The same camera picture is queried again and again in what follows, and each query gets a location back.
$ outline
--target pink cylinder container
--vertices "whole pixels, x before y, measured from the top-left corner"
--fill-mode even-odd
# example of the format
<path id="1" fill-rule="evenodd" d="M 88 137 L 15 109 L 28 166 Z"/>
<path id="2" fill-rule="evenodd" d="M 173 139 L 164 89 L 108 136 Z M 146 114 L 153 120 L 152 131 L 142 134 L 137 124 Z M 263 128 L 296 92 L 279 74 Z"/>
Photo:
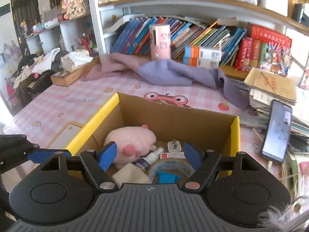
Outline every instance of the pink cylinder container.
<path id="1" fill-rule="evenodd" d="M 168 24 L 152 24 L 149 26 L 151 60 L 171 58 L 171 35 Z"/>

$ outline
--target fluffy fur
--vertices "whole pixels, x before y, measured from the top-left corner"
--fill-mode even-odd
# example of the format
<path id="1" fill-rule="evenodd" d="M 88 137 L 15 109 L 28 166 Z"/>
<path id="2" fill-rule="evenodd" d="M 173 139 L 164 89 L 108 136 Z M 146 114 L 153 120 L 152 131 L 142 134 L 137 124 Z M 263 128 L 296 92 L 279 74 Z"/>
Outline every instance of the fluffy fur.
<path id="1" fill-rule="evenodd" d="M 113 130 L 107 135 L 104 145 L 110 141 L 115 141 L 117 144 L 117 156 L 113 163 L 118 169 L 157 148 L 156 136 L 147 125 L 127 126 Z"/>

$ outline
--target cartoon frog print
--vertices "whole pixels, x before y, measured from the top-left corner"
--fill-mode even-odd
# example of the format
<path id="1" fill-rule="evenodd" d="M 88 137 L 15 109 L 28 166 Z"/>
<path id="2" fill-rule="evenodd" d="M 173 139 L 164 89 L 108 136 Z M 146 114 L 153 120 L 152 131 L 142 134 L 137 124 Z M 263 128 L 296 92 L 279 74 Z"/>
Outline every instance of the cartoon frog print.
<path id="1" fill-rule="evenodd" d="M 158 94 L 156 92 L 148 92 L 144 95 L 145 99 L 148 99 L 150 101 L 157 102 L 159 104 L 170 104 L 170 105 L 177 105 L 181 107 L 188 107 L 187 105 L 188 99 L 185 96 L 176 95 L 176 96 L 169 96 L 169 93 L 162 95 Z"/>

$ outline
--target paper stack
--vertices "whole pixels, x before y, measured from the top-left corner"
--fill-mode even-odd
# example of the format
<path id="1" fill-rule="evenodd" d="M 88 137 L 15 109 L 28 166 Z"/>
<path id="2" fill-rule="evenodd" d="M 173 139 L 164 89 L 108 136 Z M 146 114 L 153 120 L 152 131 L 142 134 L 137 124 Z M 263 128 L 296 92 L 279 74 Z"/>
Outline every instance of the paper stack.
<path id="1" fill-rule="evenodd" d="M 271 102 L 278 100 L 292 107 L 291 133 L 309 137 L 309 91 L 296 87 L 289 78 L 252 70 L 244 82 L 252 88 L 250 105 L 258 116 L 269 118 Z"/>

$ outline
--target wooden shelf board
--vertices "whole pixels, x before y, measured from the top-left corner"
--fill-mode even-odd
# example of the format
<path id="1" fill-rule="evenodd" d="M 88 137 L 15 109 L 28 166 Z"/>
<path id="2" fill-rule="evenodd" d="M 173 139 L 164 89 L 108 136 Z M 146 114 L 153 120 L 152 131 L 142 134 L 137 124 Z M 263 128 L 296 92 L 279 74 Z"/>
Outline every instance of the wooden shelf board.
<path id="1" fill-rule="evenodd" d="M 255 6 L 250 3 L 237 0 L 119 0 L 99 6 L 101 11 L 117 8 L 125 8 L 132 6 L 153 6 L 153 5 L 199 5 L 205 7 L 216 7 L 218 9 L 232 9 L 235 11 L 235 16 L 242 13 L 253 17 L 263 19 L 278 25 L 287 26 L 290 29 L 296 30 L 304 35 L 309 36 L 309 29 L 299 22 L 280 15 L 260 6 Z"/>

